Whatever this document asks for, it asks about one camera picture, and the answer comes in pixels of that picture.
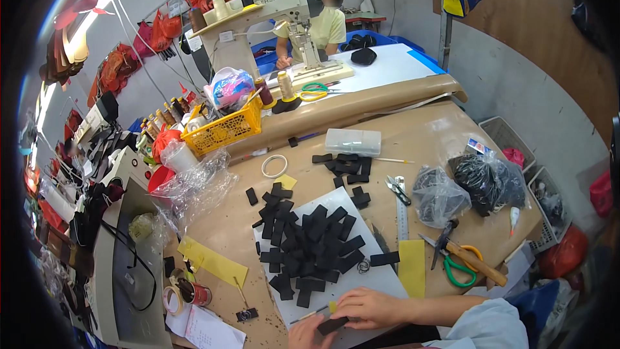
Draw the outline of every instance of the red can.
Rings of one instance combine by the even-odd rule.
[[[191,284],[193,294],[186,296],[182,293],[185,303],[196,304],[198,306],[206,306],[211,303],[213,296],[209,287],[190,281],[188,281],[188,283]]]

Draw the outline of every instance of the white crate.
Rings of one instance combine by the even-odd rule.
[[[530,190],[530,192],[532,193],[532,197],[534,198],[534,201],[536,201],[536,205],[542,213],[541,238],[539,241],[532,241],[530,243],[532,251],[534,253],[540,253],[546,249],[553,247],[554,245],[559,244],[560,241],[562,241],[562,238],[566,234],[566,231],[569,229],[570,223],[573,222],[573,217],[570,213],[566,200],[562,196],[562,207],[564,210],[564,228],[562,229],[560,236],[556,236],[553,232],[553,228],[551,227],[551,223],[549,223],[549,220],[547,219],[547,215],[545,214],[543,207],[534,195],[537,186],[536,181],[543,182],[545,184],[545,190],[551,195],[559,193],[562,196],[562,192],[559,190],[557,183],[555,183],[553,178],[551,178],[551,174],[549,174],[549,171],[545,166],[541,167],[538,173],[534,175],[534,178],[532,178],[532,180],[528,183],[528,190]]]
[[[534,153],[501,116],[485,120],[478,124],[478,127],[489,135],[491,140],[500,148],[500,151],[514,148],[523,153],[523,174],[536,163]]]

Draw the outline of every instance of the yellow-handled scissors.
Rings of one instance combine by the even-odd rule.
[[[338,91],[340,89],[329,89],[325,84],[320,82],[310,82],[304,85],[299,92],[299,98],[301,101],[316,101],[327,95],[343,95],[345,91]]]

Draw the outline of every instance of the metal ruler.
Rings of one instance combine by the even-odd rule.
[[[405,178],[403,176],[395,177],[396,182],[403,191],[407,191],[405,187]],[[409,239],[409,221],[407,219],[407,206],[396,197],[396,226],[398,228],[398,240]]]

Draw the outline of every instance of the yellow plastic basket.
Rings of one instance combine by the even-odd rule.
[[[260,97],[255,97],[241,110],[210,122],[206,126],[192,132],[187,132],[187,128],[185,128],[181,134],[181,139],[190,146],[196,155],[200,156],[248,136],[260,134],[262,106]],[[199,110],[199,106],[194,107],[190,119],[194,119]]]

